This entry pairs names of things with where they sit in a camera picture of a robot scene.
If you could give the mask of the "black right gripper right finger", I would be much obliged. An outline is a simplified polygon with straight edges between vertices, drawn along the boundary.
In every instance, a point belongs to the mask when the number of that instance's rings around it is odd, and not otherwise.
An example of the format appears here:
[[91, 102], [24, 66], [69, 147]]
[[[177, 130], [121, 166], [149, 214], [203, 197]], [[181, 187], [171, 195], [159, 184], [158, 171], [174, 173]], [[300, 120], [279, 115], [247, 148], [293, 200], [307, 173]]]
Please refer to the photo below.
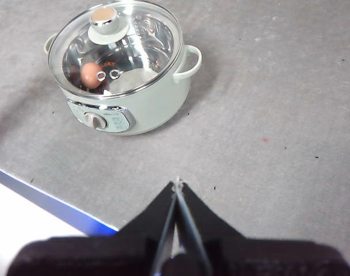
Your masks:
[[252, 239], [215, 214], [185, 183], [177, 184], [185, 239], [209, 275], [350, 275], [341, 253], [304, 240]]

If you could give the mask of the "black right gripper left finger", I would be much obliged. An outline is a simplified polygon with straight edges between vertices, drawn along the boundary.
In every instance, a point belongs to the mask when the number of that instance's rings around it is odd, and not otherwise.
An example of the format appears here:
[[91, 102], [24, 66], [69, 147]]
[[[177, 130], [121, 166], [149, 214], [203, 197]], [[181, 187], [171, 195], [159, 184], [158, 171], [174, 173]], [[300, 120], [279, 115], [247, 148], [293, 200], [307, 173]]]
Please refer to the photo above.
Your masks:
[[53, 237], [25, 245], [8, 275], [150, 275], [175, 206], [169, 182], [144, 211], [109, 236]]

